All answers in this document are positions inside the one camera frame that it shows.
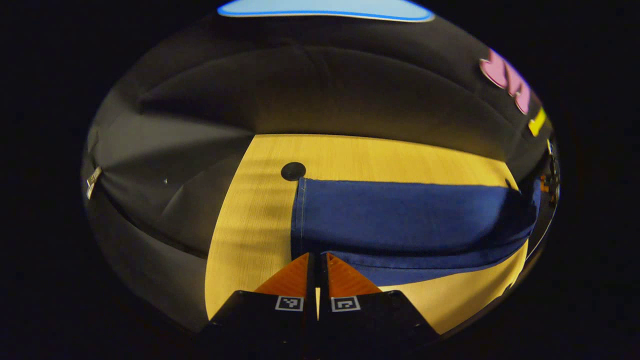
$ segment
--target blue towel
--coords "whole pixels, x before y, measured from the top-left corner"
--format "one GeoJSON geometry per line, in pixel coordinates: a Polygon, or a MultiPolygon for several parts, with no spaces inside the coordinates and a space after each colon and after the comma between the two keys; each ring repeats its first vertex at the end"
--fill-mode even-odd
{"type": "Polygon", "coordinates": [[[291,255],[330,251],[378,286],[495,266],[530,235],[540,206],[531,193],[458,186],[301,178],[291,255]]]}

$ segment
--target black fabric backdrop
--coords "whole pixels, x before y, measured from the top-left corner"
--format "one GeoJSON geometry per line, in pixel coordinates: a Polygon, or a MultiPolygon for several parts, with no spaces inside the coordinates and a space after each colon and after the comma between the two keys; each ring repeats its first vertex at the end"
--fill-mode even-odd
{"type": "Polygon", "coordinates": [[[87,210],[107,262],[135,294],[199,331],[215,219],[254,133],[439,145],[505,161],[522,186],[550,122],[530,134],[539,100],[532,93],[520,113],[482,73],[488,55],[440,17],[208,14],[144,54],[97,110],[81,182],[102,167],[87,210]]]}
{"type": "MultiPolygon", "coordinates": [[[[3,327],[3,357],[175,358],[189,346],[185,333],[115,278],[92,240],[77,179],[89,121],[113,83],[147,49],[217,5],[26,1],[7,9],[4,36],[15,50],[5,53],[12,107],[4,253],[9,299],[17,301],[3,327]]],[[[632,204],[634,194],[634,127],[625,112],[637,105],[617,84],[631,74],[629,10],[508,1],[427,7],[515,64],[544,100],[564,183],[550,241],[528,278],[496,310],[425,352],[434,359],[637,358],[633,293],[640,291],[626,249],[637,233],[615,204],[632,204]]]]}

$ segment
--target metal clip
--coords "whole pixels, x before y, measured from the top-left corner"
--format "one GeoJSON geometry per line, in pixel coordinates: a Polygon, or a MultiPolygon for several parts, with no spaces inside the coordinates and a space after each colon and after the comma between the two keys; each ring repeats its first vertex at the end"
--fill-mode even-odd
{"type": "Polygon", "coordinates": [[[86,189],[87,199],[91,199],[91,194],[93,193],[93,187],[95,186],[95,183],[98,181],[98,177],[100,176],[101,173],[102,173],[102,168],[97,167],[95,171],[93,171],[93,174],[86,180],[86,184],[88,185],[88,188],[86,189]]]}

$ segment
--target yellow object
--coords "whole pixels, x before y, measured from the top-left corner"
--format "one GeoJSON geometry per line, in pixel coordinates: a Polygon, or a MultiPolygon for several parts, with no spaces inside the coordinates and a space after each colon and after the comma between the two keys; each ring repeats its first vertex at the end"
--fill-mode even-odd
{"type": "MultiPolygon", "coordinates": [[[[205,303],[213,317],[236,290],[252,291],[291,262],[291,215],[297,181],[280,175],[303,163],[317,180],[388,181],[507,187],[516,181],[504,162],[424,144],[333,135],[256,135],[218,216],[205,303]]],[[[526,244],[501,264],[476,272],[381,287],[401,290],[443,333],[472,316],[517,278],[526,244]]]]}
{"type": "Polygon", "coordinates": [[[301,255],[271,276],[253,292],[306,298],[308,263],[309,253],[301,255]]]}
{"type": "Polygon", "coordinates": [[[537,136],[540,133],[540,129],[542,128],[542,125],[544,125],[546,119],[547,114],[545,113],[545,110],[540,108],[536,118],[529,121],[529,130],[531,130],[533,136],[537,136]]]}
{"type": "Polygon", "coordinates": [[[382,292],[371,280],[333,254],[327,253],[326,264],[329,274],[329,297],[348,297],[382,292]]]}

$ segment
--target blue cloth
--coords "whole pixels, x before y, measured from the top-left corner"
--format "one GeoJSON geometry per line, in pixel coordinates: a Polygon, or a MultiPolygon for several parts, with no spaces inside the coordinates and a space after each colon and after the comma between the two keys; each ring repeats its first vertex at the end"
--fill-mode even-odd
{"type": "Polygon", "coordinates": [[[539,182],[531,189],[301,178],[292,258],[330,251],[378,286],[495,266],[535,225],[539,182]]]}

